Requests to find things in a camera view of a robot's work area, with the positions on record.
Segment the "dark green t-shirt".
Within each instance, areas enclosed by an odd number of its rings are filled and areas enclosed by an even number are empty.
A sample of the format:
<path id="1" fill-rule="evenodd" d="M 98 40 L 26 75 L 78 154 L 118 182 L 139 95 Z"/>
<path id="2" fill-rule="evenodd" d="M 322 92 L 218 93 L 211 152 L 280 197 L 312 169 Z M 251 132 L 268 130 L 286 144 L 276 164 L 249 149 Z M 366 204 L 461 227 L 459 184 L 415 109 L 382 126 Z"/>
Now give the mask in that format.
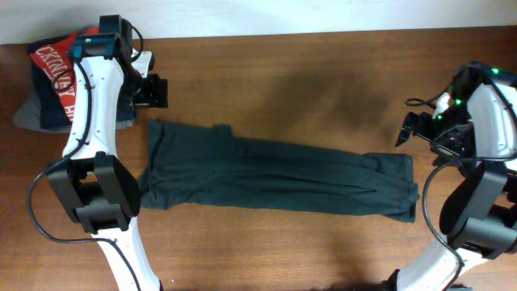
<path id="1" fill-rule="evenodd" d="M 230 126 L 149 122 L 141 204 L 383 215 L 413 223 L 413 159 L 237 137 Z"/>

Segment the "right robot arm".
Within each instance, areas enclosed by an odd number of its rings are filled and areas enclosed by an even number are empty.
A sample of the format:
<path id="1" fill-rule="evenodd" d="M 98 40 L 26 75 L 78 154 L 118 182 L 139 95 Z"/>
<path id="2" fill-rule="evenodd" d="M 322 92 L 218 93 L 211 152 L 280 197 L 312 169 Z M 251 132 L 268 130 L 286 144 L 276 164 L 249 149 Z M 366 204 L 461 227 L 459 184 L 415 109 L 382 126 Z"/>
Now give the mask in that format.
<path id="1" fill-rule="evenodd" d="M 457 69 L 434 98 L 408 99 L 430 113 L 409 112 L 397 144 L 410 137 L 428 141 L 436 155 L 422 188 L 422 214 L 432 244 L 418 259 L 395 270 L 379 290 L 462 290 L 468 270 L 516 252 L 516 75 L 480 61 Z M 434 227 L 427 208 L 432 180 L 455 167 L 464 180 L 445 200 Z"/>

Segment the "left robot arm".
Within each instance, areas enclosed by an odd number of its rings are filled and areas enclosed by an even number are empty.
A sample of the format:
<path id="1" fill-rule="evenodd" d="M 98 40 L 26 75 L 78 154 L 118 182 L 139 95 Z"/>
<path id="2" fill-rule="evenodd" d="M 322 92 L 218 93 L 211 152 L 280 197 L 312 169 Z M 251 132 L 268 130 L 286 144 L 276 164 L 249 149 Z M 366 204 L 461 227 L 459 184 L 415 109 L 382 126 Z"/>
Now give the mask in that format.
<path id="1" fill-rule="evenodd" d="M 138 230 L 137 180 L 116 151 L 118 114 L 168 105 L 167 80 L 153 72 L 151 52 L 133 49 L 135 33 L 128 20 L 104 15 L 99 33 L 72 43 L 74 118 L 62 157 L 42 175 L 69 219 L 102 248 L 119 289 L 161 290 Z"/>

